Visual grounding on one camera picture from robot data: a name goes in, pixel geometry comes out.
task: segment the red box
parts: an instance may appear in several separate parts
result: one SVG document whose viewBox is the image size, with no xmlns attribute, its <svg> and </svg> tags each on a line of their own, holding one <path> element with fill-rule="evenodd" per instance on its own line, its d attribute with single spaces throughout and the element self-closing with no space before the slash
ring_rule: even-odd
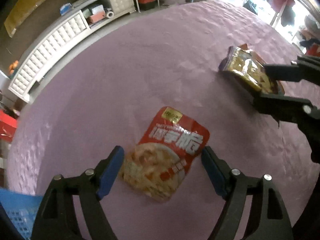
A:
<svg viewBox="0 0 320 240">
<path fill-rule="evenodd" d="M 98 12 L 98 13 L 96 13 L 94 15 L 89 16 L 88 21 L 89 21 L 89 23 L 96 23 L 96 22 L 98 22 L 99 20 L 102 20 L 105 17 L 106 17 L 106 12 L 105 11 L 101 11 L 101 12 Z"/>
<path fill-rule="evenodd" d="M 149 3 L 149 2 L 154 2 L 155 0 L 138 0 L 138 3 Z"/>
<path fill-rule="evenodd" d="M 17 120 L 0 110 L 0 139 L 12 142 L 12 138 L 17 129 Z"/>
</svg>

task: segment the floor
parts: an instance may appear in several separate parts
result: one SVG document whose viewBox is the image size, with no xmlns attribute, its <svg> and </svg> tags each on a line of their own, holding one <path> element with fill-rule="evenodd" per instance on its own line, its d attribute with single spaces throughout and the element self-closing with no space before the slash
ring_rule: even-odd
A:
<svg viewBox="0 0 320 240">
<path fill-rule="evenodd" d="M 102 28 L 88 36 L 86 39 L 78 43 L 51 68 L 51 70 L 43 77 L 40 83 L 36 83 L 33 85 L 33 87 L 30 90 L 30 104 L 34 102 L 34 100 L 40 94 L 43 88 L 65 65 L 67 65 L 72 59 L 74 59 L 77 55 L 79 55 L 90 45 L 92 45 L 102 37 L 106 36 L 107 34 L 111 33 L 112 31 L 120 28 L 121 26 L 126 25 L 129 22 L 132 22 L 137 17 L 148 15 L 165 8 L 167 8 L 167 6 L 156 6 L 155 8 L 150 9 L 148 11 L 141 11 L 141 13 L 135 12 L 132 14 L 124 15 L 123 17 L 120 17 L 110 22 L 109 24 L 103 26 Z"/>
</svg>

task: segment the tufted white panel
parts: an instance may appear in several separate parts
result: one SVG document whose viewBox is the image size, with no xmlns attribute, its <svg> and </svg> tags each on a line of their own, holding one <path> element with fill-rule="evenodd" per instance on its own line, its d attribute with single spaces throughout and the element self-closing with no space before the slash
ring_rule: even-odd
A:
<svg viewBox="0 0 320 240">
<path fill-rule="evenodd" d="M 29 55 L 23 63 L 24 65 L 19 69 L 18 74 L 9 86 L 11 90 L 23 96 L 28 85 L 47 61 L 86 28 L 83 18 L 80 14 L 77 14 L 56 30 L 53 30 L 48 38 L 39 44 L 33 54 Z"/>
<path fill-rule="evenodd" d="M 108 0 L 112 11 L 117 14 L 134 6 L 133 0 Z"/>
</svg>

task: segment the toilet paper roll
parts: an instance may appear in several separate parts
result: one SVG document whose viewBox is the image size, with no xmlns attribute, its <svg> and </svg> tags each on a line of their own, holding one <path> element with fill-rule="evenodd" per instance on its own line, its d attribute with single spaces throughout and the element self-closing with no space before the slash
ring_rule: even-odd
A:
<svg viewBox="0 0 320 240">
<path fill-rule="evenodd" d="M 107 18 L 112 18 L 115 14 L 112 11 L 106 13 Z"/>
</svg>

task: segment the food package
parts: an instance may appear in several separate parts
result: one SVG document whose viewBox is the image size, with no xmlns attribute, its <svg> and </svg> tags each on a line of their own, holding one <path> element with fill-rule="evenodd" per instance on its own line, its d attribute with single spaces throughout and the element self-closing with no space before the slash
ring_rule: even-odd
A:
<svg viewBox="0 0 320 240">
<path fill-rule="evenodd" d="M 152 198 L 168 200 L 209 136 L 195 120 L 169 106 L 162 107 L 135 149 L 126 155 L 119 175 Z"/>
<path fill-rule="evenodd" d="M 247 44 L 231 46 L 228 55 L 219 65 L 219 70 L 233 73 L 251 94 L 284 94 L 279 81 L 271 80 L 265 73 L 265 61 Z"/>
</svg>

